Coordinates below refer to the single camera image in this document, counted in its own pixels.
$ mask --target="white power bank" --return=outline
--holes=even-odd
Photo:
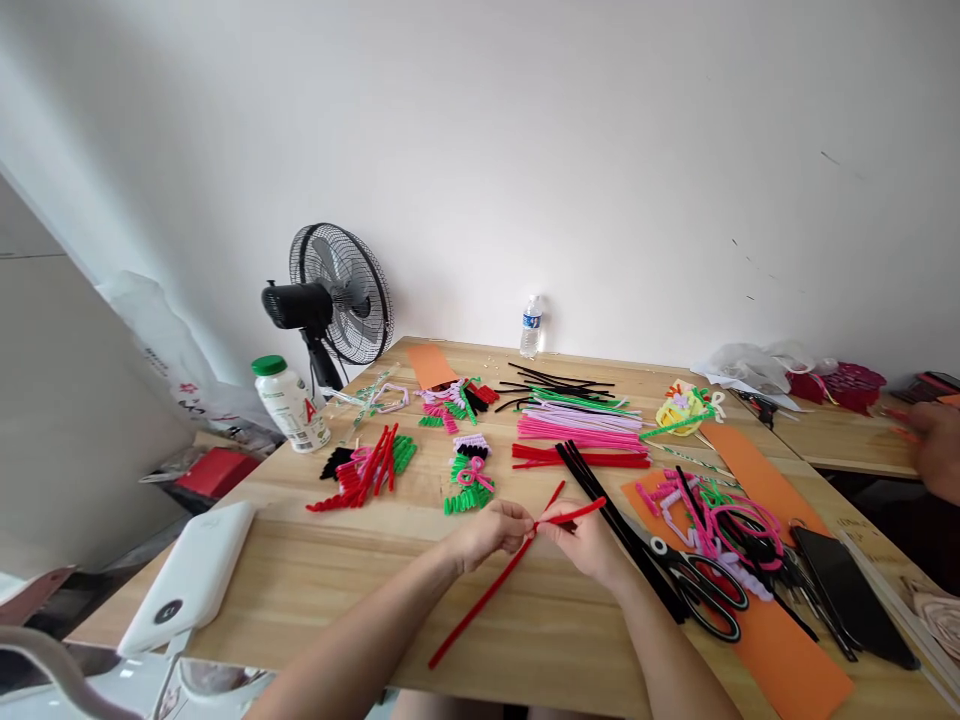
[[[120,641],[121,657],[153,650],[217,616],[255,513],[239,502],[187,523]]]

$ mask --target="water bottle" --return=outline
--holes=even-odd
[[[523,335],[520,336],[520,354],[525,358],[535,358],[540,349],[540,296],[531,295],[527,309],[523,311]]]
[[[330,430],[323,422],[323,396],[316,401],[307,392],[300,376],[287,367],[280,355],[266,355],[252,364],[257,376],[257,393],[280,432],[287,436],[293,451],[310,453],[330,440]]]

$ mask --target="fan stand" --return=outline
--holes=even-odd
[[[311,328],[303,328],[300,335],[310,351],[310,364],[317,376],[317,382],[334,390],[343,390],[343,380],[340,379],[340,373],[337,372],[337,367],[333,364],[330,353],[323,345],[323,334]]]

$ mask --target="scissors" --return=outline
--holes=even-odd
[[[728,643],[739,642],[740,625],[733,610],[746,610],[750,600],[730,571],[703,555],[674,550],[663,538],[641,527],[627,515],[623,517],[630,529],[650,546],[660,566],[673,578],[680,597],[687,603],[694,619],[715,638]],[[704,612],[704,605],[720,616],[719,626]]]

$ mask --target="scissor blade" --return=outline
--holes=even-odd
[[[643,540],[647,545],[650,544],[650,540],[653,538],[653,533],[643,527],[640,523],[634,520],[632,517],[626,513],[620,513],[623,516],[623,519],[627,521],[627,525],[630,526],[630,529],[633,530],[637,536]]]

